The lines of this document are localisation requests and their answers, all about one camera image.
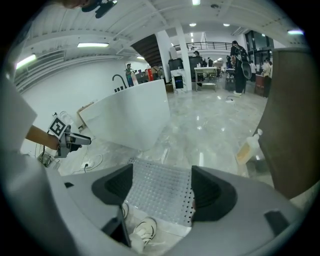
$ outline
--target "bottle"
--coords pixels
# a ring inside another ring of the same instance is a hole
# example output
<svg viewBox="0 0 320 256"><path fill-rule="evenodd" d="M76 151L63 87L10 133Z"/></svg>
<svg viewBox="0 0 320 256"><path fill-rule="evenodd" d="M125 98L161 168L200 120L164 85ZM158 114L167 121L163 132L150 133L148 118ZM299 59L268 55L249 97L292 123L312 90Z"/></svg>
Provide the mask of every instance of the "bottle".
<svg viewBox="0 0 320 256"><path fill-rule="evenodd" d="M151 67L147 67L149 82L154 80L154 75L152 74Z"/></svg>
<svg viewBox="0 0 320 256"><path fill-rule="evenodd" d="M131 73L131 78L132 78L133 85L138 86L139 83L138 83L137 77L134 72Z"/></svg>
<svg viewBox="0 0 320 256"><path fill-rule="evenodd" d="M254 136L246 138L245 143L235 157L239 165L245 165L250 158L258 153L260 148L259 137L262 135L262 133L262 130L258 129Z"/></svg>

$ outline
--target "white desk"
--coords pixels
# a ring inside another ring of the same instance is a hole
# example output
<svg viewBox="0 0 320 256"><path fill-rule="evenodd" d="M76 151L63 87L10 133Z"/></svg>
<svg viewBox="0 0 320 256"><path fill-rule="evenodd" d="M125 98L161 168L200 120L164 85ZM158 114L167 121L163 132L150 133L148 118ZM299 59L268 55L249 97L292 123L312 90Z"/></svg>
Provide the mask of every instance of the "white desk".
<svg viewBox="0 0 320 256"><path fill-rule="evenodd" d="M204 67L195 67L195 91L198 91L198 74L199 73L216 73L217 67L216 66L204 66ZM203 82L203 86L213 86L213 89L216 91L217 85L213 82Z"/></svg>
<svg viewBox="0 0 320 256"><path fill-rule="evenodd" d="M97 139L146 151L170 120L163 79L121 90L79 113Z"/></svg>

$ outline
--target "railing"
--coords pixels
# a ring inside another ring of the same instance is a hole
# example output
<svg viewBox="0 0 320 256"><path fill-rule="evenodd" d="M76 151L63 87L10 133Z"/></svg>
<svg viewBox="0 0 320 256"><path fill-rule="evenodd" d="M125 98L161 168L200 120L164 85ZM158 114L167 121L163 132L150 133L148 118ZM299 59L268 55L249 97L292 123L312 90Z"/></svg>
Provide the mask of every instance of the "railing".
<svg viewBox="0 0 320 256"><path fill-rule="evenodd" d="M190 42L186 44L188 51L195 50L225 50L231 51L232 43L230 42ZM174 46L175 50L181 51L180 45Z"/></svg>

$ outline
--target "marble floor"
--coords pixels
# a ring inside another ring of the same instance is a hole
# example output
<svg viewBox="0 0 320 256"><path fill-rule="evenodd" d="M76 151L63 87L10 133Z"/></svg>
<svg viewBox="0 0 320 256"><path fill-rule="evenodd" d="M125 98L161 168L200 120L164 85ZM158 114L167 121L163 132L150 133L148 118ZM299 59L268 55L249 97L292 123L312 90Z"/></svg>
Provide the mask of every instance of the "marble floor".
<svg viewBox="0 0 320 256"><path fill-rule="evenodd" d="M231 174L248 174L245 166L238 166L235 154L245 139L254 134L267 100L252 93L235 97L233 93L224 90L223 85L222 78L217 82L216 91L203 87L198 92L169 93L170 122L163 129L154 147L148 151L142 152L96 139L90 130L85 129L82 134L93 138L91 145L71 152L67 158L61 159L59 173L62 176L83 173L83 162L92 160L99 163L102 156L101 164L90 172L125 164L129 158L137 157L188 169L192 165L198 165ZM226 102L227 98L234 99L234 102ZM126 220L129 232L146 216L145 213L137 212L137 209L129 211ZM172 223L162 221L144 254L162 255L189 231L184 229L183 234L177 235L177 232L168 231L172 228Z"/></svg>

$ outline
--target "white cable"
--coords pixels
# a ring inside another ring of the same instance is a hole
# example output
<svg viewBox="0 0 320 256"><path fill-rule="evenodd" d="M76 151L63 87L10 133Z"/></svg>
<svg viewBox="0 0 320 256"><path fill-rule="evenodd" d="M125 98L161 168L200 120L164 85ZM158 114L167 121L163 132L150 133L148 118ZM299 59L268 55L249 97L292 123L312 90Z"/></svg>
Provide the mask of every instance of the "white cable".
<svg viewBox="0 0 320 256"><path fill-rule="evenodd" d="M94 168L96 168L96 167L98 167L101 163L102 163L102 161L104 160L104 157L102 156L102 154L99 154L98 156L100 156L101 157L101 160L100 160L100 162L96 165L96 166L94 166L94 167L91 167L91 168L83 168L83 169L81 169L82 171L84 171L84 170L86 170L86 171L90 171L90 170L92 170L92 169L94 169Z"/></svg>

